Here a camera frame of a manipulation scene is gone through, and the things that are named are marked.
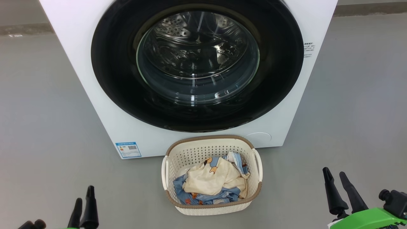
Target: front-load washing machine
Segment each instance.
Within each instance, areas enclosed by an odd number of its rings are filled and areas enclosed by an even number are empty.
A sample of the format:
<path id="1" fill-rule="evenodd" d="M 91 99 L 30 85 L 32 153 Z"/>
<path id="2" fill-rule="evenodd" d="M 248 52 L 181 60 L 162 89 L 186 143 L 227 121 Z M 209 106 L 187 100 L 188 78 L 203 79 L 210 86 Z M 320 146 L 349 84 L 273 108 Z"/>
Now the front-load washing machine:
<path id="1" fill-rule="evenodd" d="M 281 146 L 337 0 L 40 0 L 123 159 Z"/>

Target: warning sticker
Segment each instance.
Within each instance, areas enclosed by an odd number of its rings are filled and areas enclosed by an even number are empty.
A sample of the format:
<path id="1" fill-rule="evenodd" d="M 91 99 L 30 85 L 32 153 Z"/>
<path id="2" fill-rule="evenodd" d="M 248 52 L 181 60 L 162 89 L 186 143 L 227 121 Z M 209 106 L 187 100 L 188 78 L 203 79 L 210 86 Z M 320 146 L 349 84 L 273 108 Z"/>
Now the warning sticker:
<path id="1" fill-rule="evenodd" d="M 312 51 L 314 51 L 315 45 L 313 42 L 304 43 L 304 58 L 311 57 Z"/>
<path id="2" fill-rule="evenodd" d="M 119 150 L 122 158 L 141 157 L 141 153 L 138 150 L 136 142 L 121 142 L 116 143 L 116 147 Z"/>

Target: basket handle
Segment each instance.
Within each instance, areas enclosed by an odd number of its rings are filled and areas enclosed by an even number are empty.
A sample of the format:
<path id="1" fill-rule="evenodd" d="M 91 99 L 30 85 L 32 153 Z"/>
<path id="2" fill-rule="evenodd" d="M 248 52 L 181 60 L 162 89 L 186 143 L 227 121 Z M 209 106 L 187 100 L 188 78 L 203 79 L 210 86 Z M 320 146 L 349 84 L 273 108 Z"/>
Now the basket handle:
<path id="1" fill-rule="evenodd" d="M 258 177 L 259 177 L 259 182 L 262 182 L 263 180 L 263 164 L 261 163 L 261 158 L 260 155 L 258 154 L 256 149 L 252 149 L 254 152 L 254 157 L 256 158 L 257 161 L 257 168 L 258 168 Z"/>
<path id="2" fill-rule="evenodd" d="M 162 160 L 161 164 L 161 180 L 162 180 L 162 187 L 166 191 L 167 188 L 167 178 L 166 178 L 166 165 L 167 165 L 167 155 L 164 156 L 164 159 Z"/>

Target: laundry basket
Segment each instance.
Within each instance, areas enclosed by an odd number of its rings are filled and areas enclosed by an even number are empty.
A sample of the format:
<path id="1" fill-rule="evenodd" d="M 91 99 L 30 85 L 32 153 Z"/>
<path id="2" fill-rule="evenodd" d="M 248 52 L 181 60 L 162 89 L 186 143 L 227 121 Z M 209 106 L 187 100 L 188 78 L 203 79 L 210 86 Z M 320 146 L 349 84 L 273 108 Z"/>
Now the laundry basket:
<path id="1" fill-rule="evenodd" d="M 208 157 L 224 156 L 228 152 L 239 153 L 247 164 L 250 176 L 247 179 L 245 199 L 217 205 L 184 205 L 178 200 L 173 181 L 186 166 L 199 164 Z M 170 202 L 178 211 L 190 216 L 209 216 L 241 211 L 248 207 L 260 193 L 263 166 L 253 145 L 245 138 L 235 135 L 217 135 L 180 140 L 167 151 L 161 167 L 162 186 Z"/>

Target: cartoon print fabric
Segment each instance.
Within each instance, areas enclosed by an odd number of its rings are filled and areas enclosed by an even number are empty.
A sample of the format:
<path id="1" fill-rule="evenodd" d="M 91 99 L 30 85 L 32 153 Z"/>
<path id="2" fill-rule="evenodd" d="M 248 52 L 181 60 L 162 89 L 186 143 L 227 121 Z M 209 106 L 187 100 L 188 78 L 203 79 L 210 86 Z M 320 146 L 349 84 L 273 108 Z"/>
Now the cartoon print fabric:
<path id="1" fill-rule="evenodd" d="M 229 203 L 246 197 L 249 175 L 247 166 L 242 165 L 241 156 L 229 152 L 223 158 L 207 158 L 173 183 L 183 204 Z"/>

